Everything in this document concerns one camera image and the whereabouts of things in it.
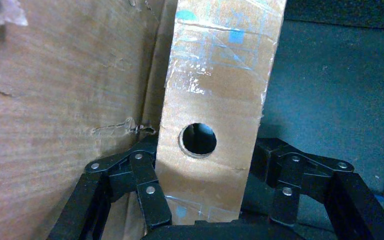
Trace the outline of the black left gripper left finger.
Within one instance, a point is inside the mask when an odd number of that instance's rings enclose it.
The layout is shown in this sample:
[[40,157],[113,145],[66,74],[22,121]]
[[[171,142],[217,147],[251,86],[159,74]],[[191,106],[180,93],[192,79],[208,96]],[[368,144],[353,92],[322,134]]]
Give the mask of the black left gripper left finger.
[[155,172],[157,144],[157,136],[147,136],[123,153],[88,163],[47,238],[100,240],[112,203],[135,192],[144,239],[168,239],[172,214]]

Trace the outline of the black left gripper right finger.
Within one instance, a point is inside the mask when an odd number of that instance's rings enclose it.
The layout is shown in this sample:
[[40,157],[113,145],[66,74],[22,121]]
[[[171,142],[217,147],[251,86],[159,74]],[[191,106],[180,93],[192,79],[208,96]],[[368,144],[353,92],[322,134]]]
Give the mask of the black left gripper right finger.
[[273,189],[273,222],[294,226],[304,195],[324,206],[339,240],[384,240],[384,208],[350,163],[259,138],[251,172]]

